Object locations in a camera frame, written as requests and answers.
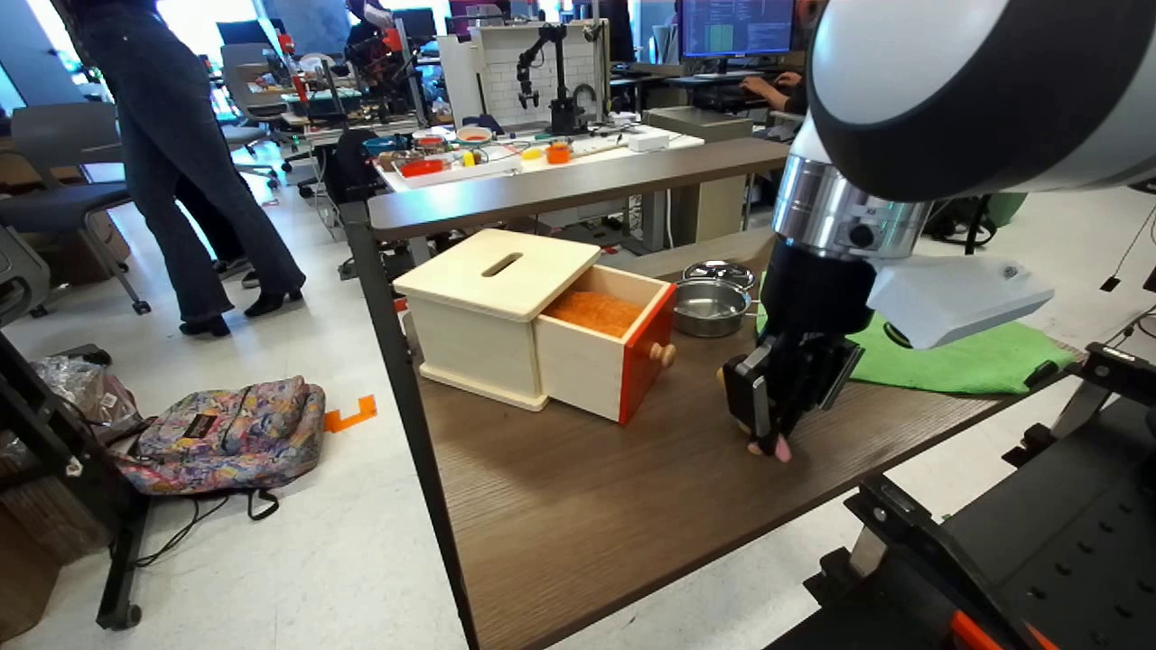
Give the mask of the small black background robot arm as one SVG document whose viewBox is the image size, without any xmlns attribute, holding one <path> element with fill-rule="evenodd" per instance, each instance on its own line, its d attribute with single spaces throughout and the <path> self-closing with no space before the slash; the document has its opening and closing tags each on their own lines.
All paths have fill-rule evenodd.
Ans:
<svg viewBox="0 0 1156 650">
<path fill-rule="evenodd" d="M 566 41 L 562 24 L 540 22 L 536 32 L 536 44 L 516 56 L 514 77 L 516 77 L 516 106 L 536 109 L 537 89 L 536 89 L 529 70 L 540 50 L 552 50 L 548 129 L 572 137 L 585 129 L 585 112 L 578 109 L 578 93 L 566 86 L 562 41 Z"/>
</svg>

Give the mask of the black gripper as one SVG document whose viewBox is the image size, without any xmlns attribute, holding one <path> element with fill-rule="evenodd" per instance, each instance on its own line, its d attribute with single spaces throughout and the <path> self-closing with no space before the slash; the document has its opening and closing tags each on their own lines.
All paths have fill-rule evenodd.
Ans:
<svg viewBox="0 0 1156 650">
<path fill-rule="evenodd" d="M 787 438 L 841 391 L 869 322 L 875 266 L 778 241 L 755 347 L 721 365 L 725 410 L 755 438 Z"/>
</svg>

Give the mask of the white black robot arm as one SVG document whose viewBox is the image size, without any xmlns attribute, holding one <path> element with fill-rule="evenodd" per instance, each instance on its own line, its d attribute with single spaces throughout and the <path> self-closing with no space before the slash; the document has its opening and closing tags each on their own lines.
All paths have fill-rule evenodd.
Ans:
<svg viewBox="0 0 1156 650">
<path fill-rule="evenodd" d="M 734 424 L 774 460 L 839 397 L 868 326 L 928 351 L 1051 295 L 1009 261 L 922 261 L 940 202 L 1156 172 L 1156 0 L 829 0 L 806 93 L 766 326 L 721 365 Z"/>
</svg>

